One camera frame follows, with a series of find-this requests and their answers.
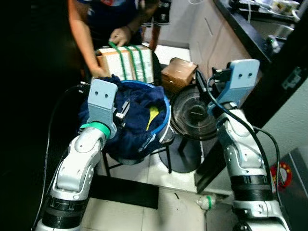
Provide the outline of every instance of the white wall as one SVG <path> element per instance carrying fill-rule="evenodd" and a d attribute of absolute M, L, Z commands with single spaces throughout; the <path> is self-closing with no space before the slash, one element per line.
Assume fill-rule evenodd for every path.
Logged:
<path fill-rule="evenodd" d="M 277 141 L 281 157 L 291 150 L 308 145 L 308 79 L 263 127 Z M 257 135 L 268 157 L 269 164 L 276 161 L 275 147 L 264 134 Z M 231 182 L 225 168 L 205 189 L 231 191 Z"/>
<path fill-rule="evenodd" d="M 191 5 L 188 0 L 172 0 L 170 24 L 161 27 L 158 44 L 188 48 L 197 8 L 198 5 Z M 145 32 L 144 40 L 147 42 L 151 39 L 151 31 L 152 28 L 148 28 Z"/>

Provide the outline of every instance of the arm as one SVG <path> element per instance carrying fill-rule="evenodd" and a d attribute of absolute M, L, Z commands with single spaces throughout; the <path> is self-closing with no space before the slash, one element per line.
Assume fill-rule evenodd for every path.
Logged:
<path fill-rule="evenodd" d="M 159 4 L 159 0 L 142 0 L 138 8 L 137 16 L 121 28 L 115 29 L 110 36 L 110 41 L 117 44 L 119 47 L 123 46 L 125 43 L 129 42 L 131 36 L 135 34 L 142 23 L 149 20 L 154 14 Z"/>
<path fill-rule="evenodd" d="M 94 53 L 94 46 L 87 25 L 87 13 L 89 5 L 80 3 L 76 0 L 68 0 L 69 23 L 75 41 L 89 67 L 91 73 L 95 77 L 105 77 L 105 71 L 99 67 Z"/>

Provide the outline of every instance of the cardboard box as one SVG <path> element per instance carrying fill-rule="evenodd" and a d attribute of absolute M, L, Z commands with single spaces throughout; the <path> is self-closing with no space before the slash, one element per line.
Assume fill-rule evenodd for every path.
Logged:
<path fill-rule="evenodd" d="M 132 59 L 129 51 L 126 48 L 118 48 L 122 53 L 127 80 L 139 80 L 152 83 L 154 81 L 152 51 L 142 45 L 137 47 L 141 50 L 145 78 L 143 76 L 141 58 L 138 50 L 131 46 L 128 47 L 132 51 L 132 55 L 134 57 L 134 59 Z M 118 76 L 120 80 L 125 80 L 119 53 L 113 48 L 100 49 L 100 53 L 102 55 L 97 56 L 99 65 L 107 71 L 108 76 L 111 77 L 111 75 L 114 74 Z M 136 66 L 137 75 L 134 71 L 134 64 Z"/>
<path fill-rule="evenodd" d="M 197 66 L 189 61 L 173 58 L 170 64 L 162 70 L 162 85 L 170 92 L 178 92 L 190 84 Z"/>

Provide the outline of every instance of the black mat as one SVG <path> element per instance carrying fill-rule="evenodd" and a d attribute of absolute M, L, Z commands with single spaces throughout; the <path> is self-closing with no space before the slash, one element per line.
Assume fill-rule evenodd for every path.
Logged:
<path fill-rule="evenodd" d="M 94 176 L 89 196 L 158 209 L 158 187 L 105 176 Z"/>

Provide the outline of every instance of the black cable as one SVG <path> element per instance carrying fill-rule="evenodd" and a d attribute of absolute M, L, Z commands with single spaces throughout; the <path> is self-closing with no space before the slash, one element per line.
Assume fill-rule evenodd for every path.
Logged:
<path fill-rule="evenodd" d="M 278 147 L 278 144 L 275 140 L 275 138 L 267 131 L 265 130 L 262 130 L 260 128 L 257 128 L 255 126 L 253 126 L 253 128 L 255 130 L 258 130 L 258 131 L 261 131 L 263 132 L 264 134 L 266 134 L 268 137 L 270 137 L 270 139 L 273 141 L 274 145 L 275 145 L 275 149 L 276 149 L 276 157 L 277 157 L 277 172 L 276 172 L 276 195 L 277 195 L 277 198 L 278 198 L 278 202 L 280 204 L 280 206 L 282 206 L 282 201 L 281 201 L 281 198 L 280 198 L 280 195 L 279 195 L 279 192 L 278 192 L 278 187 L 279 187 L 279 168 L 280 168 L 280 151 L 279 151 L 279 147 Z"/>
<path fill-rule="evenodd" d="M 239 118 L 238 116 L 236 116 L 235 114 L 231 113 L 227 108 L 225 108 L 224 106 L 222 106 L 220 103 L 218 103 L 216 101 L 216 99 L 214 98 L 214 96 L 212 95 L 212 93 L 210 92 L 210 86 L 209 86 L 209 83 L 210 81 L 214 79 L 214 76 L 212 76 L 211 78 L 209 78 L 206 82 L 206 91 L 209 95 L 209 97 L 211 98 L 212 102 L 217 106 L 219 107 L 221 110 L 223 110 L 226 114 L 228 114 L 229 116 L 231 116 L 233 119 L 235 119 L 237 122 L 239 122 L 240 124 L 242 124 L 248 131 L 249 133 L 252 135 L 252 137 L 254 138 L 254 140 L 256 141 L 257 143 L 257 146 L 261 152 L 261 155 L 262 155 L 262 158 L 263 158 L 263 161 L 264 161 L 264 166 L 265 166 L 265 170 L 266 170 L 266 174 L 267 174 L 267 179 L 268 179 L 268 182 L 269 184 L 271 185 L 271 178 L 270 178 L 270 166 L 269 166 L 269 163 L 268 163 L 268 159 L 265 155 L 265 152 L 264 152 L 264 149 L 261 145 L 261 142 L 260 140 L 258 139 L 257 135 L 255 134 L 255 132 L 252 130 L 252 128 L 245 122 L 243 121 L 241 118 Z"/>
<path fill-rule="evenodd" d="M 49 120 L 49 124 L 48 124 L 48 136 L 47 136 L 47 147 L 46 147 L 46 154 L 45 154 L 45 162 L 44 162 L 44 175 L 43 175 L 43 190 L 42 190 L 42 196 L 41 196 L 41 200 L 40 200 L 40 204 L 39 204 L 39 209 L 38 209 L 38 212 L 37 212 L 37 215 L 35 217 L 35 220 L 33 222 L 33 225 L 32 225 L 32 228 L 31 228 L 31 231 L 34 230 L 34 228 L 36 227 L 37 225 L 37 222 L 38 222 L 38 218 L 39 218 L 39 215 L 40 215 L 40 212 L 41 212 L 41 209 L 42 209 L 42 205 L 43 205 L 43 202 L 44 202 L 44 199 L 45 199 L 45 188 L 46 188 L 46 177 L 47 177 L 47 164 L 48 164 L 48 154 L 49 154 L 49 145 L 50 145 L 50 133 L 51 133 L 51 126 L 52 126 L 52 122 L 53 122 L 53 118 L 54 118 L 54 115 L 60 105 L 60 103 L 62 102 L 62 100 L 65 98 L 65 96 L 70 93 L 71 91 L 74 91 L 74 90 L 79 90 L 81 89 L 82 85 L 75 85 L 75 86 L 72 86 L 70 87 L 69 89 L 67 89 L 61 96 L 60 98 L 58 99 L 55 107 L 53 108 L 52 110 L 52 113 L 51 113 L 51 117 L 50 117 L 50 120 Z"/>

